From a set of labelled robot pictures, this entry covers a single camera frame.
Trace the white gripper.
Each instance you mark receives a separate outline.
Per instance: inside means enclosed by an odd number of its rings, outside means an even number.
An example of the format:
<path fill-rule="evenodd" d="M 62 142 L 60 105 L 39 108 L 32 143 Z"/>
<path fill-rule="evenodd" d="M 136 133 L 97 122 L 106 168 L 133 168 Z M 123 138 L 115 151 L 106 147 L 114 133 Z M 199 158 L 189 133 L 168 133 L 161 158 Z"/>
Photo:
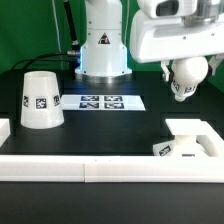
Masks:
<path fill-rule="evenodd" d="M 130 53 L 138 63 L 158 62 L 163 79 L 168 82 L 174 59 L 213 55 L 209 66 L 213 72 L 224 60 L 224 14 L 211 24 L 187 27 L 180 18 L 150 19 L 138 11 L 130 33 Z"/>

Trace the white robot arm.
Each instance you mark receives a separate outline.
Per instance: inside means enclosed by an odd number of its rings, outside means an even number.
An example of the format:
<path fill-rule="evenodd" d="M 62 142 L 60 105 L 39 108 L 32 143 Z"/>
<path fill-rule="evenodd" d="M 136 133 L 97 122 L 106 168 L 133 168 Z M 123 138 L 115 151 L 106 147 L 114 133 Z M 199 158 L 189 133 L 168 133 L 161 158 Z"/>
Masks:
<path fill-rule="evenodd" d="M 84 0 L 87 37 L 76 72 L 110 80 L 138 63 L 224 54 L 224 0 L 137 0 L 130 42 L 121 40 L 120 0 Z"/>

